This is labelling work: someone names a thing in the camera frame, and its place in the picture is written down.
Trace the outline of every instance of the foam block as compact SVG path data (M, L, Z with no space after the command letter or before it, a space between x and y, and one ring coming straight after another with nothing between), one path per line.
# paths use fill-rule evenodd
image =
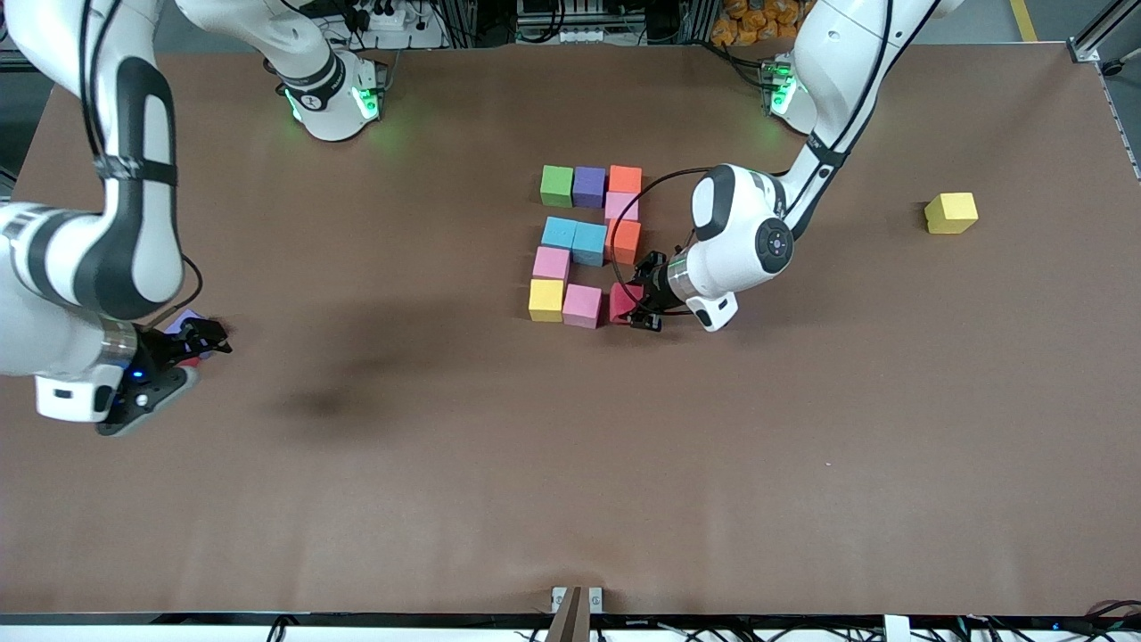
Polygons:
M606 227L593 222L578 222L574 230L570 260L578 265L602 266L602 249L606 245Z
M602 206L606 194L606 170L601 166L574 168L574 188L570 200L574 206Z
M634 200L637 194L624 194L622 192L606 193L606 219L617 218L622 210ZM638 220L638 203L630 205L630 210L622 217L622 220Z
M642 286L641 285L626 285L630 293L641 299ZM607 306L606 315L610 318L610 324L629 324L629 320L622 318L624 314L629 314L638 307L634 299L626 295L626 291L622 289L622 283L615 283L610 285L610 300Z
M923 213L932 234L960 234L979 219L974 194L970 192L939 194L923 208Z
M563 281L532 278L531 299L527 302L532 320L545 324L563 323Z
M569 218L547 217L547 225L543 226L543 239L540 241L549 247L573 249L574 234L578 228L578 221Z
M641 236L641 222L623 218L618 225L617 220L607 220L606 247L602 257L622 265L633 265L638 260L639 236Z
M602 290L586 285L567 285L567 296L563 302L563 323L567 326L594 330L598 327L598 310L602 307Z
M175 317L173 320L171 320L170 325L167 326L167 330L163 331L162 333L164 335L177 335L183 331L183 320L186 320L187 318L205 318L205 316L202 316L201 314L187 307L183 309L181 314L179 314L178 316ZM181 364L179 364L179 366L189 366L192 368L196 368L201 360L210 359L212 355L213 355L212 352L203 352L199 357L183 361Z
M570 250L540 246L539 250L535 251L535 265L531 268L531 275L533 277L566 281L569 274Z
M610 190L637 194L641 192L641 168L610 165Z
M539 195L543 198L544 205L572 206L570 188L574 182L574 170L569 166L558 166L553 164L543 165L543 182L539 188Z

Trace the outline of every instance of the orange cube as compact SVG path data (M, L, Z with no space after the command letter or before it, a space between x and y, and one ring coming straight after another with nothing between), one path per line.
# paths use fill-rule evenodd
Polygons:
M622 192L625 194L641 192L641 168L612 164L610 186L607 188L612 192Z
M602 253L607 260L633 265L638 260L638 236L641 235L641 222L623 220L615 231L617 219L606 221L606 245Z

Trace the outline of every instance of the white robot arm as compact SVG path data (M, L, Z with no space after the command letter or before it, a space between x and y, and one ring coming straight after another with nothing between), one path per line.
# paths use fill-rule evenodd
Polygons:
M204 29L258 48L294 115L339 140L378 116L375 65L334 54L311 21L275 0L179 0ZM175 112L152 39L161 0L7 0L9 33L40 71L80 97L103 211L0 206L0 375L35 376L37 409L126 434L196 382L178 364L229 352L200 319L168 338L130 320L183 282L175 216Z
M667 262L639 266L644 314L687 306L709 332L737 311L735 292L779 274L812 211L872 116L880 83L926 21L962 0L819 0L792 52L799 99L816 125L782 174L721 164L693 194L697 242Z

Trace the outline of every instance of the green led light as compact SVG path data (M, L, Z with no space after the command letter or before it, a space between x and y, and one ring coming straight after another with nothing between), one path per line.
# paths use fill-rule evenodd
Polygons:
M289 106L293 108L293 120L301 122L301 114L298 113L297 111L297 100L293 99L293 96L289 92L289 89L285 90L285 97L289 98Z
M792 96L796 92L798 87L800 87L800 83L796 82L796 79L790 76L780 89L772 92L772 113L784 114L788 111L788 103L792 100Z
M357 101L357 106L361 107L361 115L365 120L372 120L377 117L377 97L372 95L372 91L362 91L356 87L353 88L353 97Z

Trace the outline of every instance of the table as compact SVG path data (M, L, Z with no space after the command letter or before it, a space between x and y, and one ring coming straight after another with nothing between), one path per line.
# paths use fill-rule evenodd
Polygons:
M779 278L709 335L526 319L543 163L777 171L701 49L411 52L309 138L245 55L161 60L193 306L233 356L123 440L0 382L0 609L1077 613L1136 595L1141 218L1060 43L909 49ZM52 96L21 198L97 206ZM693 177L642 204L688 229ZM962 236L922 227L972 190ZM572 278L605 283L607 271Z

